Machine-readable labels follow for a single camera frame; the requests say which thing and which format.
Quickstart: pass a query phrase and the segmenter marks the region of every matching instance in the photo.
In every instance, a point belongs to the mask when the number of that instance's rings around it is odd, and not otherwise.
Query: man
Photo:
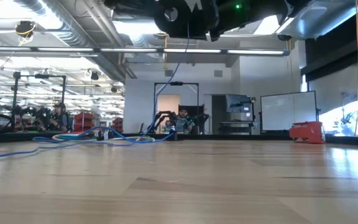
[[[175,130],[179,133],[189,134],[193,127],[195,126],[194,122],[189,121],[187,110],[180,110],[179,115],[177,116]],[[170,128],[171,122],[167,121],[165,125]]]
[[[53,106],[55,108],[55,116],[57,118],[56,119],[51,119],[50,120],[50,125],[55,127],[55,129],[60,130],[60,131],[67,131],[67,116],[65,115],[66,112],[66,106],[64,103],[58,103],[55,106]],[[60,126],[60,115],[62,115],[62,126]]]

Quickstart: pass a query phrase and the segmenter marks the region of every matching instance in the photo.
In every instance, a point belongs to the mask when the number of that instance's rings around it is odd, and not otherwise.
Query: duct
[[[59,3],[58,0],[13,0],[21,7],[34,11],[38,16],[46,16],[54,14],[62,22],[63,25],[59,30],[67,30],[66,33],[54,33],[64,43],[70,47],[97,47],[92,38],[82,29],[82,27],[74,20],[69,12]],[[99,65],[100,69],[113,80],[120,82],[125,81],[126,71],[118,64],[110,62],[104,55],[97,58],[89,58],[92,62]]]

